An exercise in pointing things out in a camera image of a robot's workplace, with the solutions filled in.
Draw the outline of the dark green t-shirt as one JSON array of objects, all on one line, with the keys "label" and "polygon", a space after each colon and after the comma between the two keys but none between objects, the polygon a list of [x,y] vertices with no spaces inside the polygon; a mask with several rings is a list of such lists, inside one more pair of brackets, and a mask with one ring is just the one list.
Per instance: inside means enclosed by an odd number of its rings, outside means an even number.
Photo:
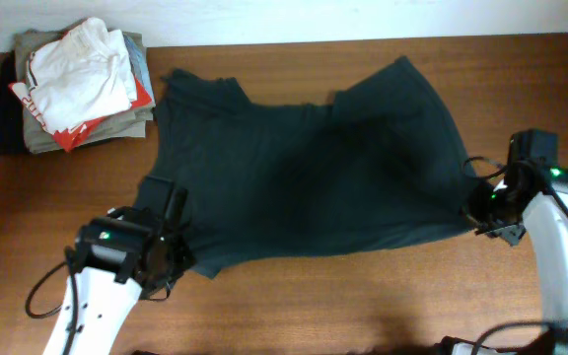
[{"label": "dark green t-shirt", "polygon": [[186,189],[195,270],[399,249],[469,230],[476,188],[441,98],[405,57],[329,105],[263,106],[233,78],[177,69],[153,174]]}]

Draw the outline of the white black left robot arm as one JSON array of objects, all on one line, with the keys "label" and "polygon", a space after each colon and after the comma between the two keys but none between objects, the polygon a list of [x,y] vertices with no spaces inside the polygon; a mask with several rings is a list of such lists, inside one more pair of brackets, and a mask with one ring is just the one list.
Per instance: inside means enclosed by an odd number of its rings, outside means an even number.
[{"label": "white black left robot arm", "polygon": [[180,225],[186,198],[170,187],[159,202],[111,208],[81,227],[64,252],[66,289],[45,354],[108,354],[138,302],[170,297],[195,264]]}]

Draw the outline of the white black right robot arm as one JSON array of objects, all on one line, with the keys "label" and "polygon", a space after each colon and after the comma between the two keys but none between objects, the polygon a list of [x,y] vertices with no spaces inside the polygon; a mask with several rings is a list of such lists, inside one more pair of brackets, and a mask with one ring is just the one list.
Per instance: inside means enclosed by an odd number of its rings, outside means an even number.
[{"label": "white black right robot arm", "polygon": [[[513,225],[530,235],[537,265],[542,317],[494,325],[476,340],[446,337],[442,354],[568,354],[568,170],[518,163],[508,170],[491,200],[522,191],[522,213]],[[493,348],[492,335],[517,328],[538,327],[540,335],[527,345]]]}]

